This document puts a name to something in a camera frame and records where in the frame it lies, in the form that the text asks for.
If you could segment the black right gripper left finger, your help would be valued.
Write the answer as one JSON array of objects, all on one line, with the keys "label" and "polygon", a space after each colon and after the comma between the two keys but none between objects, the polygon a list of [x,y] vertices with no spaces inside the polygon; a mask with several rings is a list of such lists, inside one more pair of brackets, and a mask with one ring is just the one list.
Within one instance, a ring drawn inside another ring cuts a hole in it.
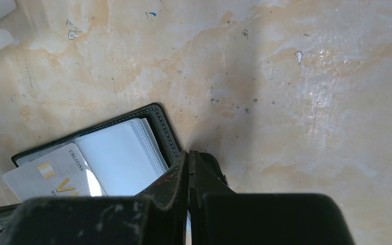
[{"label": "black right gripper left finger", "polygon": [[188,153],[181,151],[172,166],[135,198],[145,205],[139,244],[185,244]]}]

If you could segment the black leather card holder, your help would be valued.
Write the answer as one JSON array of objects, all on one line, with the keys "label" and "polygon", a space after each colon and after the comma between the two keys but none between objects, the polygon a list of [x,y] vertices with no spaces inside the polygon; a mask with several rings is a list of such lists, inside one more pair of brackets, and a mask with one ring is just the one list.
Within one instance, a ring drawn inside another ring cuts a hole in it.
[{"label": "black leather card holder", "polygon": [[133,196],[161,177],[182,148],[158,103],[125,113],[12,156],[15,169],[74,143],[105,196]]}]

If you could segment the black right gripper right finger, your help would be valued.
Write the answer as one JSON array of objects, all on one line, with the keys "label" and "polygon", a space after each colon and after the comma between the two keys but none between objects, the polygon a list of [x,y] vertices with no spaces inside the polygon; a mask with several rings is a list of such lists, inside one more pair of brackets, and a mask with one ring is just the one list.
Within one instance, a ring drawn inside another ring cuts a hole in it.
[{"label": "black right gripper right finger", "polygon": [[189,152],[192,244],[236,244],[240,241],[238,195],[225,180],[215,157]]}]

